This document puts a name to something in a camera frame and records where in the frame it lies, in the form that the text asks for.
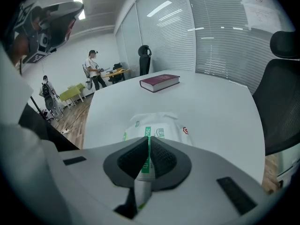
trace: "white table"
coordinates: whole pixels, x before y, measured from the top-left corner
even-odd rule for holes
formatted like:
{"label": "white table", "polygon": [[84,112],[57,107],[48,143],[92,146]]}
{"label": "white table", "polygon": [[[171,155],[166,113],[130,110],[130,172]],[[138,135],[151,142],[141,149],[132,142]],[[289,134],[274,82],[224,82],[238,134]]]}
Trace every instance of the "white table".
{"label": "white table", "polygon": [[[180,83],[156,93],[140,87],[141,79],[161,74],[179,75]],[[245,86],[209,75],[168,70],[96,91],[83,147],[122,141],[135,114],[168,111],[187,127],[195,147],[219,154],[262,183],[263,128],[251,93]]]}

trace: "black cable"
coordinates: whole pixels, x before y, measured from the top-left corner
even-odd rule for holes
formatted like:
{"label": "black cable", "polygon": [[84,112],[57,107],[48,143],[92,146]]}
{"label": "black cable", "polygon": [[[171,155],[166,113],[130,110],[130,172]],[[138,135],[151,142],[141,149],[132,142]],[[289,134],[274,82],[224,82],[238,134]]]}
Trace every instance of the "black cable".
{"label": "black cable", "polygon": [[[20,75],[22,76],[22,58],[20,59]],[[30,96],[30,98],[31,98],[31,100],[32,100],[32,102],[33,102],[33,104],[34,104],[34,106],[37,108],[39,114],[43,117],[43,119],[45,119],[45,120],[47,121],[47,118],[45,117],[45,115],[43,115],[42,111],[39,109],[39,107],[38,107],[36,101],[33,99],[32,96]]]}

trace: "mesh chair back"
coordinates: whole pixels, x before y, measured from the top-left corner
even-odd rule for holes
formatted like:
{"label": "mesh chair back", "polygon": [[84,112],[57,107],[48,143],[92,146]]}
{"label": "mesh chair back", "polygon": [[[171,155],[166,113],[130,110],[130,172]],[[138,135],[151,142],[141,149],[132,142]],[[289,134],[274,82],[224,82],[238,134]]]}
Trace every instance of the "mesh chair back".
{"label": "mesh chair back", "polygon": [[253,94],[262,121],[266,155],[300,143],[300,62],[271,60]]}

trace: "man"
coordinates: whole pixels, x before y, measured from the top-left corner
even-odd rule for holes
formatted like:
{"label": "man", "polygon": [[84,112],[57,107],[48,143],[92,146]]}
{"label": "man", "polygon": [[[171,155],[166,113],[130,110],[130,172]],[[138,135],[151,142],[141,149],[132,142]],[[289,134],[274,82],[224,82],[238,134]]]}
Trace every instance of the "man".
{"label": "man", "polygon": [[90,77],[91,77],[91,79],[93,80],[93,82],[95,84],[96,90],[99,90],[99,88],[100,88],[99,83],[101,83],[103,88],[107,87],[107,85],[103,81],[103,79],[100,75],[100,71],[98,71],[96,69],[97,63],[95,63],[92,60],[92,58],[96,58],[96,51],[95,50],[90,50],[89,57],[85,60],[85,66],[86,66],[87,70],[90,73]]}
{"label": "man", "polygon": [[58,120],[59,117],[60,117],[60,118],[63,117],[63,114],[62,114],[62,112],[60,111],[60,108],[58,107],[58,104],[57,104],[57,101],[56,101],[55,97],[56,97],[57,99],[59,99],[60,97],[57,95],[57,93],[56,93],[54,87],[52,86],[51,82],[48,81],[48,77],[47,77],[46,75],[43,77],[42,87],[41,87],[40,90],[39,90],[39,95],[40,95],[40,96],[44,97],[44,94],[43,94],[43,85],[44,85],[44,84],[46,84],[46,85],[50,88],[49,93],[50,93],[50,96],[51,96],[52,99],[53,99],[53,106],[55,107],[55,109],[53,109],[53,108],[48,108],[47,102],[45,101],[45,103],[46,103],[46,108],[47,108],[48,110],[51,110],[51,111],[56,115],[56,120]]}

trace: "red book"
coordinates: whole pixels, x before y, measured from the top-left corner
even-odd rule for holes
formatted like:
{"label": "red book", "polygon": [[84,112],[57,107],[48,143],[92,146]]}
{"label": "red book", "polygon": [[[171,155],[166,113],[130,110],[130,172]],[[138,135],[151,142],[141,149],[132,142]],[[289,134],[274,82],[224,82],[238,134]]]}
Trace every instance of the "red book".
{"label": "red book", "polygon": [[179,83],[180,76],[162,74],[159,76],[143,79],[140,86],[150,92],[157,92]]}

